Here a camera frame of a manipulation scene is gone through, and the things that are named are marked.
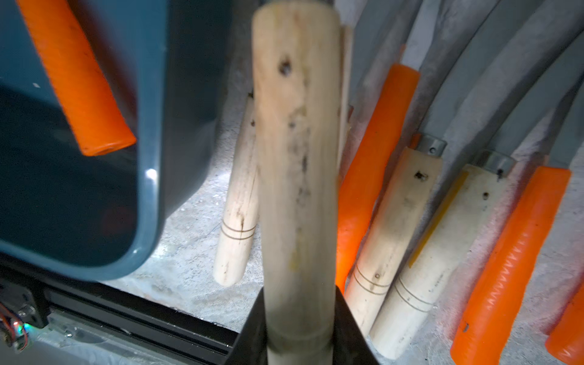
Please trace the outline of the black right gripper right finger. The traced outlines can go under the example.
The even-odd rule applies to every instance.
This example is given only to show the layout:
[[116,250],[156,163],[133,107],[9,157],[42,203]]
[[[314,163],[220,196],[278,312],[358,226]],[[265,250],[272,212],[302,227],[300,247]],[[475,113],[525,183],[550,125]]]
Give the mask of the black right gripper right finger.
[[334,365],[378,365],[340,289],[335,288]]

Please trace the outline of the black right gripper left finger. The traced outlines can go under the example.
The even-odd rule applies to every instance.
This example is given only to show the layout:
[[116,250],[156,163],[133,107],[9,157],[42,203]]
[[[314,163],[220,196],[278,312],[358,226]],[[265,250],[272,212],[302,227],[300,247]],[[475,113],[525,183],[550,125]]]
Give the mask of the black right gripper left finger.
[[262,288],[224,364],[267,365],[267,342],[266,309]]

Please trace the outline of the orange handle sickle long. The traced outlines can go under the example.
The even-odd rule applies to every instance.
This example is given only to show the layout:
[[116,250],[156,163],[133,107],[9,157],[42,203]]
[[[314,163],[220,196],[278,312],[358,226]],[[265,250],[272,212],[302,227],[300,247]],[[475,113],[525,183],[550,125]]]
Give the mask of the orange handle sickle long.
[[582,85],[561,112],[564,122],[547,163],[532,174],[468,299],[450,349],[456,364],[500,361],[583,143]]

